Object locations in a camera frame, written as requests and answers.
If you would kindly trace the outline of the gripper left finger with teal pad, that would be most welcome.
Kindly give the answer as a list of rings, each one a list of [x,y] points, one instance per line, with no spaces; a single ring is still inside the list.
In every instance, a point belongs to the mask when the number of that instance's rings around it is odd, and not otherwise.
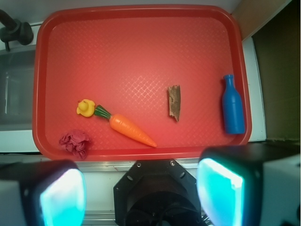
[[[85,211],[86,183],[76,163],[1,163],[2,226],[80,226]]]

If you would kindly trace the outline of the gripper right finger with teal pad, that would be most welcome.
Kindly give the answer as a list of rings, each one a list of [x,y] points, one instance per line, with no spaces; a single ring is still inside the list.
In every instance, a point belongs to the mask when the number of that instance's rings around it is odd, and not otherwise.
[[[298,226],[301,151],[298,145],[249,143],[205,149],[196,186],[215,226]]]

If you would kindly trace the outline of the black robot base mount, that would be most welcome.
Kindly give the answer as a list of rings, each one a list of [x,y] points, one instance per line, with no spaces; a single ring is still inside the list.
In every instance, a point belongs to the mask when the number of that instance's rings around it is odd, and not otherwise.
[[[196,179],[175,160],[137,161],[113,188],[119,226],[204,226]]]

